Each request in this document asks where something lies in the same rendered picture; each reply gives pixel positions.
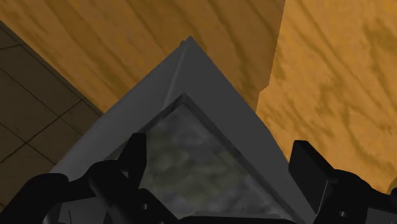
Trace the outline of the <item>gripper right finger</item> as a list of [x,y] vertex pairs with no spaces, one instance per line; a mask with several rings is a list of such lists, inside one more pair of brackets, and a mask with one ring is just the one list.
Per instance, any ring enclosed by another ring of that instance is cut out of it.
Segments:
[[397,224],[397,189],[388,195],[333,168],[308,141],[294,141],[288,171],[316,214],[313,224]]

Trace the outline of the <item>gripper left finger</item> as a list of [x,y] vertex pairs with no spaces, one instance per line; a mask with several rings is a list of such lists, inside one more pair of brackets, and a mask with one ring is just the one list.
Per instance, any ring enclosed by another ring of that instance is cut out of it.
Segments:
[[146,149],[146,134],[134,133],[118,159],[96,162],[74,181],[61,173],[34,176],[0,212],[0,224],[42,224],[55,205],[92,197],[104,205],[113,224],[176,224],[161,202],[139,188]]

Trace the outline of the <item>brown wooden table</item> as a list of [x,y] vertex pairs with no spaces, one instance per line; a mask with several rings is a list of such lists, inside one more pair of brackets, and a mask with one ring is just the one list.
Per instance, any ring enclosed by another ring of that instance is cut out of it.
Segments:
[[285,155],[397,178],[397,0],[0,0],[0,21],[102,111],[192,36]]

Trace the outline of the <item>grey framed square box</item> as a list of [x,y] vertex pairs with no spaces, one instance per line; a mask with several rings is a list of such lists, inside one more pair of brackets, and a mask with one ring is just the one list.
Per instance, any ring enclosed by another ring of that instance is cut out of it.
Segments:
[[187,38],[107,110],[55,165],[74,180],[104,160],[179,96],[224,143],[241,153],[276,199],[302,224],[316,215],[293,181],[288,162],[266,125],[193,38]]

